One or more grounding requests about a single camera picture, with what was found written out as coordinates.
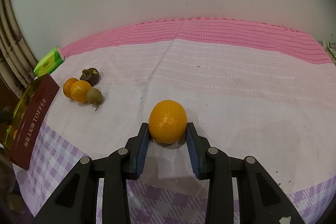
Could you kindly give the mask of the large orange fruit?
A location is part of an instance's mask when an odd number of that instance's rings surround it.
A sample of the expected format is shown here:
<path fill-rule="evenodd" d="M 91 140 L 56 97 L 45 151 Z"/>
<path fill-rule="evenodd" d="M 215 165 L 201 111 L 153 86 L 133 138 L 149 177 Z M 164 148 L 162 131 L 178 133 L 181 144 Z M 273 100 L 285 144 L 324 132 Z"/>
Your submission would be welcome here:
<path fill-rule="evenodd" d="M 156 142 L 173 144 L 186 131 L 187 114 L 178 102 L 164 100 L 154 106 L 148 125 L 150 135 Z"/>

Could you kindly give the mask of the dark brown wrinkled fruit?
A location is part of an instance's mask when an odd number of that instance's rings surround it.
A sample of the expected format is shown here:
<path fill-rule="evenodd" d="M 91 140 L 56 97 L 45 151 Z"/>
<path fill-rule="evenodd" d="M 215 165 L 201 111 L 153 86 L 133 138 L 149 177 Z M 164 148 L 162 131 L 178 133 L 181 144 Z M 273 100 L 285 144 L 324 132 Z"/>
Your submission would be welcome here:
<path fill-rule="evenodd" d="M 80 80 L 88 82 L 91 86 L 96 85 L 100 80 L 100 73 L 96 68 L 83 69 Z"/>

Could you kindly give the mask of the red toffee gift box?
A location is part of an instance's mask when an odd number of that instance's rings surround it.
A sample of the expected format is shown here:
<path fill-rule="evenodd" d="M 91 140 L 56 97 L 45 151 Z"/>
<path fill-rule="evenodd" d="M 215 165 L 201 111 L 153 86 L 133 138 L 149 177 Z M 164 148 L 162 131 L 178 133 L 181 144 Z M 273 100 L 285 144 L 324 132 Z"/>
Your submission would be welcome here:
<path fill-rule="evenodd" d="M 22 169 L 29 169 L 39 130 L 59 89 L 48 74 L 35 79 L 14 109 L 12 124 L 1 133 L 5 155 Z"/>

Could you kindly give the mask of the yellow-orange round fruit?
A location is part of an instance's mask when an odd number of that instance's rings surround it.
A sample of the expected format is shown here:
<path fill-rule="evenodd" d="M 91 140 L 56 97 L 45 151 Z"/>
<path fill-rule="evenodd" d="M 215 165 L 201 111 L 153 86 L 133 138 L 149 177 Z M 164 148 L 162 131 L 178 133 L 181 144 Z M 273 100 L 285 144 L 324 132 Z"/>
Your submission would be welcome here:
<path fill-rule="evenodd" d="M 90 83 L 84 80 L 78 80 L 72 84 L 70 89 L 71 98 L 78 103 L 87 103 L 87 93 L 92 89 Z"/>

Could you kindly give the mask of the small orange behind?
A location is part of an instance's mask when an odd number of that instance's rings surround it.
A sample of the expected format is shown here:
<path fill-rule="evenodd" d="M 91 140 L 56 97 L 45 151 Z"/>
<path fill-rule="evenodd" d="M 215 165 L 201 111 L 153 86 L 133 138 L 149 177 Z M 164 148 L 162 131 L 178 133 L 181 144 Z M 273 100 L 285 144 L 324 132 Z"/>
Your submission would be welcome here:
<path fill-rule="evenodd" d="M 64 85 L 63 85 L 63 94 L 67 98 L 72 99 L 72 96 L 71 96 L 71 87 L 77 81 L 78 81 L 77 78 L 72 77 L 72 78 L 66 80 L 66 82 L 64 83 Z"/>

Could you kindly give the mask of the pink purple checked tablecloth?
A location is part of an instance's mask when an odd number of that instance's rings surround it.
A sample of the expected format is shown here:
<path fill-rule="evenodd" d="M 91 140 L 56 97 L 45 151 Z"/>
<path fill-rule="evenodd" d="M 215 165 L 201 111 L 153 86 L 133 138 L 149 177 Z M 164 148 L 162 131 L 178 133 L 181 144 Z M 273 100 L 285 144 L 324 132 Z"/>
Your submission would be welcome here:
<path fill-rule="evenodd" d="M 82 156 L 123 147 L 163 100 L 227 155 L 254 156 L 306 223 L 335 195 L 335 65 L 308 33 L 229 19 L 137 24 L 74 42 L 52 73 L 63 86 L 94 67 L 99 108 L 58 93 L 29 170 L 15 169 L 37 214 Z"/>

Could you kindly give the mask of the green tissue pack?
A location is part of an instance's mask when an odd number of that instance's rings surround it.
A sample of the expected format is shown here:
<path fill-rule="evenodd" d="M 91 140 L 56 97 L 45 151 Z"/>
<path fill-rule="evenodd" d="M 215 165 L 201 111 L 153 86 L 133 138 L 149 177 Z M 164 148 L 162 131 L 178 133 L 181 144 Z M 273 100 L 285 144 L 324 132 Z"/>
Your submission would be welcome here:
<path fill-rule="evenodd" d="M 59 47 L 55 47 L 38 62 L 34 68 L 36 77 L 50 75 L 64 62 L 64 55 Z"/>

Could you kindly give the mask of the clutter at right edge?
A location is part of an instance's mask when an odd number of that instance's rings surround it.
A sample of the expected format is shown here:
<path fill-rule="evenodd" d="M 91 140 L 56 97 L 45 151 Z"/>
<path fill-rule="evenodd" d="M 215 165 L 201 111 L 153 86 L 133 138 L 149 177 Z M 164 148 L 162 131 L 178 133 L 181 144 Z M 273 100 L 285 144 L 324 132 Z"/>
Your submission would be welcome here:
<path fill-rule="evenodd" d="M 321 40 L 319 43 L 321 44 L 321 46 L 323 47 L 325 52 L 329 55 L 329 57 L 333 61 L 334 65 L 336 65 L 335 43 L 332 44 L 331 42 L 326 42 L 326 41 L 323 41 L 323 40 Z"/>

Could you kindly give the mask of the green-brown kiwi fruit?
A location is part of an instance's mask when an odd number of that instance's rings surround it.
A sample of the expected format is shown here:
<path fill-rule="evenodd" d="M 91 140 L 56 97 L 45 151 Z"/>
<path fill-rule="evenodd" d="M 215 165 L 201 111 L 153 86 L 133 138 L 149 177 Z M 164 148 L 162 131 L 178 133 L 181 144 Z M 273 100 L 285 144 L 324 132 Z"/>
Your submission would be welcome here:
<path fill-rule="evenodd" d="M 87 94 L 86 94 L 86 99 L 89 104 L 92 104 L 96 107 L 95 110 L 98 109 L 98 107 L 102 104 L 103 102 L 103 97 L 102 93 L 96 89 L 96 88 L 91 88 Z"/>

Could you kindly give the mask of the beige pleated curtain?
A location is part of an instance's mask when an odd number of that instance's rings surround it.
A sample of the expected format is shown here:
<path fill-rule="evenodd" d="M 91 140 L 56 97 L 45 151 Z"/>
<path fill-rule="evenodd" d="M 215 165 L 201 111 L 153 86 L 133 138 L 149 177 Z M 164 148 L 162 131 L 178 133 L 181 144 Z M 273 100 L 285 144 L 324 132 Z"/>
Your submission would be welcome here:
<path fill-rule="evenodd" d="M 17 98 L 35 78 L 37 63 L 21 32 L 11 0 L 1 0 L 1 80 Z"/>

